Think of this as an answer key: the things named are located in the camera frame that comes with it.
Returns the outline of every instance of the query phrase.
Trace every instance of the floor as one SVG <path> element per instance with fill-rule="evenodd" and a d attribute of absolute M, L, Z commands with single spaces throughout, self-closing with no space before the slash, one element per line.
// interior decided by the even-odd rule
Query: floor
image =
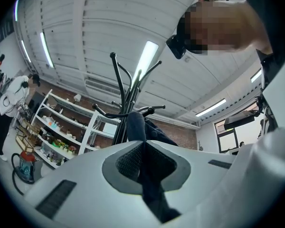
<path fill-rule="evenodd" d="M 11 156 L 13 153 L 21 153 L 21 148 L 18 146 L 18 144 L 15 141 L 16 138 L 16 130 L 14 128 L 10 128 L 9 135 L 7 136 L 4 146 L 3 146 L 3 153 L 8 158 L 8 161 L 3 161 L 0 158 L 0 179 L 5 186 L 5 188 L 10 191 L 13 195 L 20 195 L 16 189 L 14 188 L 13 182 L 12 182 L 12 171 L 13 167 L 11 165 Z M 14 158 L 14 164 L 15 166 L 18 166 L 19 159 Z M 43 163 L 41 168 L 41 175 L 44 177 L 49 172 L 51 172 L 53 169 L 48 166 L 46 163 Z M 15 175 L 15 182 L 18 188 L 25 194 L 32 185 L 23 183 L 16 175 Z"/>

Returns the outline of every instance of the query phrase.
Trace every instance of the brick wall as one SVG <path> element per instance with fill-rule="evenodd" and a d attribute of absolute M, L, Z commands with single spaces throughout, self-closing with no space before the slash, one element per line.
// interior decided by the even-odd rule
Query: brick wall
<path fill-rule="evenodd" d="M 32 98 L 33 94 L 35 93 L 35 91 L 37 91 L 38 93 L 42 94 L 47 94 L 50 89 L 52 89 L 52 93 L 55 95 L 58 95 L 59 97 L 63 98 L 63 99 L 67 99 L 69 98 L 71 102 L 73 102 L 73 97 L 76 95 L 73 92 L 67 91 L 65 89 L 59 88 L 55 85 L 51 85 L 45 81 L 41 81 L 41 86 L 29 91 L 29 96 L 27 98 L 27 102 L 30 101 L 30 99 Z M 55 105 L 56 102 L 52 97 L 49 97 L 48 99 L 48 103 L 50 105 Z M 81 100 L 79 103 L 76 103 L 78 105 L 80 105 L 81 107 L 84 107 L 86 109 L 92 109 L 92 104 L 95 103 L 93 100 L 85 98 L 85 97 L 81 97 Z M 97 104 L 99 105 L 99 107 L 101 107 L 105 112 L 111 112 L 111 113 L 118 113 L 118 109 L 116 108 L 111 108 L 107 105 L 101 104 L 99 102 L 97 102 Z M 87 123 L 89 122 L 89 119 L 85 116 L 82 116 L 80 114 L 77 114 L 73 111 L 70 111 L 68 109 L 64 109 L 63 110 L 63 115 L 69 117 L 69 118 L 76 118 L 77 120 Z M 67 129 L 70 129 L 71 133 L 73 135 L 75 135 L 77 138 L 80 136 L 80 131 L 81 129 L 78 127 L 73 126 L 72 124 L 64 121 L 63 119 L 59 118 L 57 119 L 58 122 L 60 122 L 63 126 L 64 126 L 64 130 L 66 131 Z M 176 142 L 179 146 L 181 147 L 185 147 L 185 148 L 189 148 L 189 149 L 197 149 L 197 139 L 196 139 L 196 133 L 195 130 L 193 129 L 187 129 L 187 128 L 183 128 L 183 127 L 179 127 L 179 126 L 175 126 L 169 123 L 164 123 L 164 122 L 160 122 L 160 121 L 156 121 L 151 119 L 151 121 L 156 124 L 159 128 L 161 128 L 163 130 L 163 132 L 169 137 L 171 138 L 174 142 Z M 94 141 L 94 145 L 95 146 L 100 146 L 101 148 L 105 148 L 108 146 L 112 145 L 112 139 L 109 138 L 105 138 L 103 136 L 96 136 L 95 141 Z"/>

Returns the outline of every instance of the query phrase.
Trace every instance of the white ceiling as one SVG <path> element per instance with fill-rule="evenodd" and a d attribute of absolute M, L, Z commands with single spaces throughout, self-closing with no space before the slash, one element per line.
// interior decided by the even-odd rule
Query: white ceiling
<path fill-rule="evenodd" d="M 20 0 L 17 32 L 24 40 L 32 69 L 46 80 L 100 101 L 118 100 L 86 80 L 117 86 L 111 52 L 133 76 L 147 40 L 159 45 L 152 64 L 162 64 L 146 80 L 136 107 L 166 105 L 158 114 L 188 123 L 215 119 L 260 84 L 251 76 L 261 67 L 253 48 L 240 53 L 201 56 L 186 53 L 177 60 L 166 47 L 186 8 L 196 0 Z M 44 31 L 55 68 L 46 66 L 39 34 Z M 126 74 L 123 81 L 129 85 Z M 200 118 L 195 114 L 222 98 L 227 100 Z"/>

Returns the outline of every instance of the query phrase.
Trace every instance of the white jacket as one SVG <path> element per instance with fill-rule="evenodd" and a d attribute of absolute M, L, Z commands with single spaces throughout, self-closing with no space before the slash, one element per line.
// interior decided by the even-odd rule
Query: white jacket
<path fill-rule="evenodd" d="M 16 104 L 29 95 L 29 88 L 23 88 L 21 84 L 28 81 L 27 76 L 16 77 L 8 87 L 5 94 L 0 98 L 0 114 L 14 117 L 17 113 Z"/>

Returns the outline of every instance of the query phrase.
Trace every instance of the rectangular light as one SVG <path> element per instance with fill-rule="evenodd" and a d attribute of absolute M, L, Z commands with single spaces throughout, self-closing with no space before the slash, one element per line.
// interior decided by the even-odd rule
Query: rectangular light
<path fill-rule="evenodd" d="M 25 55 L 27 56 L 29 62 L 31 63 L 30 58 L 29 58 L 29 55 L 28 55 L 28 52 L 27 52 L 27 50 L 26 50 L 26 48 L 25 48 L 25 46 L 24 46 L 23 40 L 21 41 L 21 44 L 22 44 L 23 50 L 24 50 L 24 52 L 25 52 Z"/>
<path fill-rule="evenodd" d="M 16 21 L 18 21 L 18 2 L 19 0 L 17 0 L 15 4 L 15 20 Z"/>
<path fill-rule="evenodd" d="M 47 60 L 48 60 L 48 64 L 49 64 L 50 67 L 54 67 L 53 62 L 52 62 L 52 59 L 51 59 L 51 57 L 50 57 L 50 55 L 49 55 L 49 52 L 48 52 L 48 49 L 47 49 L 48 47 L 47 47 L 46 39 L 45 39 L 45 37 L 44 37 L 43 32 L 40 33 L 40 38 L 41 38 L 43 50 L 44 50 L 44 52 L 45 52 L 45 54 L 46 54 L 46 57 L 47 57 Z"/>
<path fill-rule="evenodd" d="M 138 71 L 140 69 L 142 70 L 142 74 L 141 74 L 139 79 L 141 79 L 145 75 L 150 63 L 152 62 L 152 60 L 155 56 L 157 49 L 158 49 L 157 44 L 155 44 L 151 41 L 147 41 L 147 43 L 144 46 L 144 49 L 142 51 L 141 58 L 139 59 L 138 65 L 136 67 L 136 71 L 135 71 L 135 74 L 133 77 L 133 81 L 136 79 Z"/>
<path fill-rule="evenodd" d="M 215 108 L 219 107 L 220 105 L 226 103 L 226 100 L 225 99 L 222 99 L 220 102 L 216 103 L 215 105 L 209 107 L 208 109 L 206 109 L 205 111 L 202 111 L 201 113 L 198 113 L 196 114 L 195 116 L 199 117 L 199 116 L 202 116 L 212 110 L 214 110 Z"/>
<path fill-rule="evenodd" d="M 261 75 L 262 75 L 262 69 L 258 70 L 257 73 L 252 76 L 251 82 L 253 83 L 254 81 L 256 81 L 256 79 L 257 79 L 258 77 L 260 77 Z"/>

